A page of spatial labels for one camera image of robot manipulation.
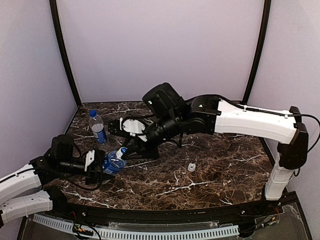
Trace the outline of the white cap water bottle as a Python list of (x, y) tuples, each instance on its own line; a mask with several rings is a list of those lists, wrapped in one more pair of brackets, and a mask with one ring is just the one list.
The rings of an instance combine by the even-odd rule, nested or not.
[(116, 152), (118, 150), (113, 150), (106, 155), (102, 164), (104, 173), (109, 175), (116, 175), (125, 167), (127, 162), (123, 159), (117, 159)]

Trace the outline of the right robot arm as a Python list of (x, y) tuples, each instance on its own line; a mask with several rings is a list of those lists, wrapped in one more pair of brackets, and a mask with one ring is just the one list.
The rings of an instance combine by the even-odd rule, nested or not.
[(119, 128), (133, 138), (126, 154), (157, 159), (158, 146), (183, 134), (240, 134), (277, 141), (278, 157), (264, 188), (264, 198), (277, 201), (295, 170), (307, 161), (309, 133), (297, 107), (268, 110), (241, 105), (221, 95), (184, 100), (167, 82), (152, 88), (143, 102), (156, 118), (146, 125), (141, 116), (120, 119)]

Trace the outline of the white blue bottle cap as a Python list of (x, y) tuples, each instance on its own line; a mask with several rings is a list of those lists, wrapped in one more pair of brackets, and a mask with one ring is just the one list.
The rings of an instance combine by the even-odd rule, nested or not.
[(126, 153), (127, 151), (127, 147), (121, 147), (117, 152), (116, 152), (116, 157), (119, 160), (122, 160), (123, 155)]

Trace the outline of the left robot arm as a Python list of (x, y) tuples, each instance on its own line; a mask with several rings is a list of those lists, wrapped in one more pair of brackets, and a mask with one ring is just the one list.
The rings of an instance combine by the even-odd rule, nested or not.
[(71, 177), (84, 176), (86, 186), (73, 185), (95, 191), (102, 183), (114, 179), (103, 171), (105, 152), (99, 149), (81, 152), (72, 136), (61, 134), (52, 139), (51, 147), (43, 156), (34, 158), (17, 171), (0, 180), (0, 224), (40, 212), (64, 211), (67, 198), (57, 186), (56, 179), (72, 183)]

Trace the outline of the clear bottle cap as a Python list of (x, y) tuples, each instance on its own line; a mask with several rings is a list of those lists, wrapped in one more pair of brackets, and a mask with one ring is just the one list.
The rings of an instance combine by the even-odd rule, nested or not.
[(194, 172), (194, 171), (196, 170), (196, 164), (193, 163), (193, 162), (190, 162), (190, 163), (188, 164), (187, 170), (188, 170), (189, 172)]

